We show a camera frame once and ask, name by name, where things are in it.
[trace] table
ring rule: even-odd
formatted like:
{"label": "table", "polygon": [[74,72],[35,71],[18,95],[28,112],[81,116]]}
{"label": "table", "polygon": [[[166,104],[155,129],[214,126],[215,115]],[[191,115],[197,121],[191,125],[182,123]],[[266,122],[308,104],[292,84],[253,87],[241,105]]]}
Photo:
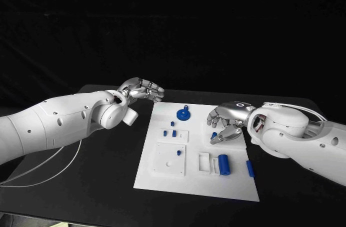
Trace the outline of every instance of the table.
{"label": "table", "polygon": [[[86,85],[80,93],[117,89]],[[220,105],[243,101],[290,103],[321,111],[305,98],[166,90],[163,101]],[[332,224],[344,221],[346,187],[306,170],[292,159],[276,158],[251,144],[244,134],[256,171],[260,202],[135,189],[137,168],[152,117],[153,102],[139,100],[133,126],[126,123],[99,130],[83,141],[67,171],[50,182],[28,188],[0,188],[0,212],[94,226],[228,226],[250,224]],[[74,143],[35,172],[13,181],[34,184],[70,163]],[[54,153],[29,154],[15,175],[35,167]]]}

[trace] blue knob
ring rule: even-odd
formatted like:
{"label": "blue knob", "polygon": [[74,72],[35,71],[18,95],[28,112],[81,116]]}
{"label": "blue knob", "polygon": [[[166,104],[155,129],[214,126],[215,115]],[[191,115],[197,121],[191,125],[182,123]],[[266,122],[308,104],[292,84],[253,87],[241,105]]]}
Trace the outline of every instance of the blue knob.
{"label": "blue knob", "polygon": [[212,132],[211,140],[215,138],[217,135],[218,135],[218,133],[217,133],[217,132]]}
{"label": "blue knob", "polygon": [[186,105],[184,109],[176,112],[176,117],[181,121],[186,121],[191,118],[192,114],[189,112],[189,106]]}

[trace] blue object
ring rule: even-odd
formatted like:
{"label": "blue object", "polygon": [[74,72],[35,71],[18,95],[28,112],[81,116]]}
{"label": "blue object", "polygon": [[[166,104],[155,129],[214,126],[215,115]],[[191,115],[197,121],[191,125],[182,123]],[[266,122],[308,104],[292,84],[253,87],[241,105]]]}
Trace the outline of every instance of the blue object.
{"label": "blue object", "polygon": [[227,154],[221,154],[218,156],[218,167],[220,167],[220,174],[224,176],[231,175],[230,171],[230,157]]}
{"label": "blue object", "polygon": [[178,112],[176,112],[176,117],[179,120],[182,121],[186,121],[191,117],[192,117],[192,114],[189,112],[189,106],[186,105],[184,107],[184,109],[181,109]]}
{"label": "blue object", "polygon": [[253,169],[253,164],[251,161],[247,160],[247,169],[248,169],[248,175],[250,177],[256,177],[254,169]]}
{"label": "blue object", "polygon": [[217,132],[212,132],[211,140],[215,138],[217,135],[218,135],[218,133],[217,133]]}

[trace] cable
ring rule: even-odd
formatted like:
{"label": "cable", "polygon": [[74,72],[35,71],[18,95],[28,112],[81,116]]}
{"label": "cable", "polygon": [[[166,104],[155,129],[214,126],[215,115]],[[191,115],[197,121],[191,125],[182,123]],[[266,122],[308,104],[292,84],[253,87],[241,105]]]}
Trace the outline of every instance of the cable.
{"label": "cable", "polygon": [[292,107],[292,108],[300,109],[300,110],[303,110],[303,111],[312,113],[313,115],[316,115],[322,121],[328,121],[328,119],[323,117],[322,114],[319,114],[316,111],[313,111],[312,109],[309,109],[309,108],[306,108],[306,107],[302,107],[302,106],[297,106],[297,105],[293,105],[293,104],[287,104],[287,103],[273,103],[273,102],[266,102],[264,104],[270,104],[270,105],[282,105],[282,106],[287,106],[287,107]]}
{"label": "cable", "polygon": [[77,150],[77,152],[75,152],[75,155],[74,155],[74,158],[73,158],[71,162],[68,163],[67,167],[62,169],[62,171],[61,171],[55,176],[52,176],[50,179],[44,180],[42,182],[35,183],[35,184],[31,184],[31,185],[0,185],[0,187],[11,187],[11,188],[32,187],[32,186],[41,185],[41,184],[44,184],[45,182],[48,182],[50,180],[52,180],[52,179],[65,171],[65,169],[71,166],[71,164],[73,164],[73,162],[74,162],[74,160],[75,160],[75,158],[77,158],[77,156],[78,156],[78,152],[80,152],[80,149],[81,149],[81,144],[83,144],[83,140],[80,141],[78,150]]}
{"label": "cable", "polygon": [[35,168],[32,168],[31,170],[28,170],[25,173],[19,174],[16,177],[9,178],[6,181],[0,182],[0,185],[6,184],[8,182],[13,181],[15,179],[18,179],[19,177],[25,176],[26,174],[29,174],[32,171],[35,171],[55,156],[57,154],[62,151],[64,147],[61,147],[61,149],[55,152],[55,154],[47,159],[45,162],[42,162]]}

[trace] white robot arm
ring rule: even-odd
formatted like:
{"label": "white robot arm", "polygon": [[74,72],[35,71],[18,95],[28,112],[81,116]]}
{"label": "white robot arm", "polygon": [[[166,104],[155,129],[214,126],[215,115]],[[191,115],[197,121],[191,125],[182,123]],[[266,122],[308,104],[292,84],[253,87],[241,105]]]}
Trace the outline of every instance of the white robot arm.
{"label": "white robot arm", "polygon": [[[313,113],[313,122],[297,110]],[[234,140],[243,127],[251,143],[279,158],[292,158],[306,169],[346,186],[346,125],[331,122],[310,109],[280,103],[264,103],[256,108],[244,102],[228,102],[210,113],[207,124],[217,127],[223,121],[225,130],[211,144]]]}
{"label": "white robot arm", "polygon": [[165,89],[136,77],[117,90],[55,97],[0,117],[0,165],[32,152],[68,146],[122,121],[132,126],[139,114],[129,105],[139,98],[161,102],[163,97]]}

